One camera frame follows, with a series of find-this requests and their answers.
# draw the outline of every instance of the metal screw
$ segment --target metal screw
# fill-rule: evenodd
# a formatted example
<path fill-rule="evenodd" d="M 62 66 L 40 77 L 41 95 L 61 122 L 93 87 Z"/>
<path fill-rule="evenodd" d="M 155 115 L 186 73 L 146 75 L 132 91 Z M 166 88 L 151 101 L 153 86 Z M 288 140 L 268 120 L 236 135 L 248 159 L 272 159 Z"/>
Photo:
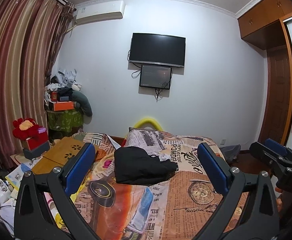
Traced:
<path fill-rule="evenodd" d="M 24 176 L 25 176 L 25 177 L 29 177 L 31 174 L 32 174 L 31 171 L 25 171 L 25 172 L 24 172 Z"/>
<path fill-rule="evenodd" d="M 61 167 L 55 167 L 55 168 L 53 168 L 53 172 L 54 173 L 59 173 L 60 171 L 62 170 L 62 168 Z"/>
<path fill-rule="evenodd" d="M 262 172 L 261 172 L 261 175 L 262 175 L 263 177 L 268 177 L 268 176 L 269 176 L 268 172 L 266 172 L 266 171 L 262 171 Z"/>
<path fill-rule="evenodd" d="M 239 168 L 237 168 L 237 167 L 232 167 L 231 168 L 231 171 L 233 172 L 233 173 L 239 173 Z"/>

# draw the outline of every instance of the door frame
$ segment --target door frame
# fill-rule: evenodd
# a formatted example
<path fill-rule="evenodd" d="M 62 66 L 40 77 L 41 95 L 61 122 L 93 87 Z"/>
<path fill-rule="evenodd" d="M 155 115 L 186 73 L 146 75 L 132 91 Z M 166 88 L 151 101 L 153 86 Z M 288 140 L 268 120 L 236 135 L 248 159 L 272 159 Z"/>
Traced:
<path fill-rule="evenodd" d="M 283 17 L 280 17 L 279 21 L 281 23 L 281 27 L 282 30 L 284 32 L 284 38 L 286 41 L 286 45 L 283 46 L 279 46 L 273 49 L 269 49 L 271 50 L 277 50 L 277 49 L 282 49 L 282 48 L 287 48 L 288 50 L 288 58 L 289 58 L 289 69 L 290 69 L 290 96 L 289 96 L 289 106 L 288 106 L 288 115 L 287 115 L 287 120 L 284 126 L 284 132 L 282 135 L 282 139 L 280 141 L 281 145 L 286 145 L 288 137 L 289 137 L 289 132 L 291 130 L 291 125 L 292 125 L 292 43 L 290 40 L 290 36 L 287 30 L 286 25 L 284 24 L 284 20 L 289 19 L 290 17 L 292 17 L 292 13 L 289 13 Z M 265 113 L 264 113 L 264 117 L 263 117 L 263 122 L 262 122 L 262 126 L 261 126 L 261 130 L 260 130 L 260 134 L 259 134 L 259 138 L 258 141 L 260 142 L 261 139 L 261 135 L 264 131 L 265 128 L 265 123 L 266 123 L 266 119 L 267 119 L 267 114 L 268 114 L 268 107 L 269 107 L 269 97 L 270 97 L 270 68 L 269 68 L 269 58 L 267 57 L 267 63 L 268 63 L 268 87 L 267 87 L 267 101 L 266 101 L 266 107 L 265 107 Z"/>

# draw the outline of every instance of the white air conditioner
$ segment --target white air conditioner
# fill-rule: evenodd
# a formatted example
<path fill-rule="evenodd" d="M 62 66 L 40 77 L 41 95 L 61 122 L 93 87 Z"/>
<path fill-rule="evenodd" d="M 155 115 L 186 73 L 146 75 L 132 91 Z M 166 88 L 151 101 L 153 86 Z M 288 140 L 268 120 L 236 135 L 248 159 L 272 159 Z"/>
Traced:
<path fill-rule="evenodd" d="M 89 5 L 79 8 L 76 16 L 76 23 L 80 25 L 91 22 L 122 19 L 124 10 L 124 1 L 105 2 Z"/>

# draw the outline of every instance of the yellow tube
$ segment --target yellow tube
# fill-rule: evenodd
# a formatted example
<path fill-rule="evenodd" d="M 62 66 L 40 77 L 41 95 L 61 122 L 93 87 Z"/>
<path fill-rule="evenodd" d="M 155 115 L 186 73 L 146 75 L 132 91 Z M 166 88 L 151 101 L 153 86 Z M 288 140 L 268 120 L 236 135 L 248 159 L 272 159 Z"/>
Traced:
<path fill-rule="evenodd" d="M 134 127 L 135 128 L 140 128 L 142 125 L 144 125 L 146 123 L 150 123 L 156 130 L 162 131 L 162 128 L 161 128 L 160 124 L 155 119 L 152 119 L 152 118 L 141 119 L 140 121 L 138 121 L 134 125 Z"/>

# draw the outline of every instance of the tv screen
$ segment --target tv screen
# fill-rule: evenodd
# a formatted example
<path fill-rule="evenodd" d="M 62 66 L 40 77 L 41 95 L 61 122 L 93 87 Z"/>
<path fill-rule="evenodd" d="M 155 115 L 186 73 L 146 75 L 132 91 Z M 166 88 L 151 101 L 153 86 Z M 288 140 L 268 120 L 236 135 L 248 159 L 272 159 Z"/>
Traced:
<path fill-rule="evenodd" d="M 142 65 L 139 86 L 170 89 L 171 67 Z"/>
<path fill-rule="evenodd" d="M 129 62 L 185 66 L 186 38 L 133 33 Z"/>

